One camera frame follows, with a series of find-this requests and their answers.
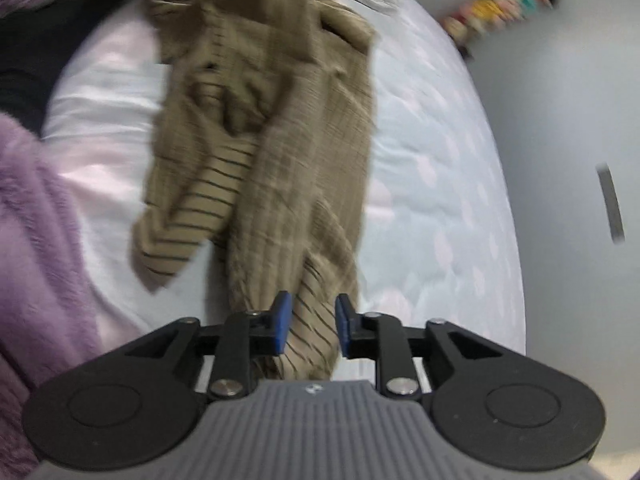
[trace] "polka dot bed sheet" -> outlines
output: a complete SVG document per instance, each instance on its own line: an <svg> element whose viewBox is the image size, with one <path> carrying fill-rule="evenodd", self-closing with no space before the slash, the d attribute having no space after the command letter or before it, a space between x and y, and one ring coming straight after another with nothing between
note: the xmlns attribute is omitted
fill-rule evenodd
<svg viewBox="0 0 640 480"><path fill-rule="evenodd" d="M517 351L525 321L513 219L492 133L447 35L414 0L394 16L349 1L376 28L377 94L369 190L358 253L360 309L405 325L444 317ZM104 349L183 316L222 322L222 266L207 244L166 288L150 290L130 260L143 208L153 118L167 68L141 0L111 16L59 82L46 149L82 227ZM340 362L337 379L371 378Z"/></svg>

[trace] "bed sheet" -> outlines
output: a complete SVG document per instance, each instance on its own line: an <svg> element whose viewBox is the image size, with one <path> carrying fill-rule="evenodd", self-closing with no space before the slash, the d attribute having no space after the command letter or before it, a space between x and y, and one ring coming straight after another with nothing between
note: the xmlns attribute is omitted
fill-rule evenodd
<svg viewBox="0 0 640 480"><path fill-rule="evenodd" d="M455 47L414 1L385 16L349 2L379 35L369 191L358 253L360 309L420 326L444 317L524 352L518 250L500 161ZM228 313L221 264L206 244L167 288L132 270L130 228L143 208L153 117L167 67L136 0L111 16L60 81L46 149L78 206L105 347L182 316ZM341 362L336 378L369 377Z"/></svg>

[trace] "fluffy purple blanket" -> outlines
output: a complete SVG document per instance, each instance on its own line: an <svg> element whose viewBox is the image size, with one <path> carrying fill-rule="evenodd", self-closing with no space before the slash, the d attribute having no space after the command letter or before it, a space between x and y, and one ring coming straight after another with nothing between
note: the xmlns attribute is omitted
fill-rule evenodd
<svg viewBox="0 0 640 480"><path fill-rule="evenodd" d="M0 114L0 478L36 464L22 434L28 392L98 355L78 224L34 135Z"/></svg>

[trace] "white bed sheet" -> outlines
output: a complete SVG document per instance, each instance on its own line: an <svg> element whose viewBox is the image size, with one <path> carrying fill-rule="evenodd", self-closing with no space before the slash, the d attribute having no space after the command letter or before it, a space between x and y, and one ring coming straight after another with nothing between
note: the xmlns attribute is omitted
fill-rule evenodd
<svg viewBox="0 0 640 480"><path fill-rule="evenodd" d="M466 67L414 0L395 16L354 2L376 27L378 97L359 252L360 309L420 326L444 317L524 352L518 250L500 161ZM106 349L182 316L228 314L210 244L167 288L132 270L130 228L143 209L152 121L168 68L135 0L67 67L50 102L46 147L78 206ZM336 378L371 374L342 362Z"/></svg>

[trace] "row of plush toys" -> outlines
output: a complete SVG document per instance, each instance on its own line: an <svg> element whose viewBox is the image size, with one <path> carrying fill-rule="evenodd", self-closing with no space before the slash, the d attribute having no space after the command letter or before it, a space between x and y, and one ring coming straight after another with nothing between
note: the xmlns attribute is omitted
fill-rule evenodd
<svg viewBox="0 0 640 480"><path fill-rule="evenodd" d="M471 0L441 21L463 57L473 38L500 30L510 22L528 18L541 7L553 7L558 0Z"/></svg>

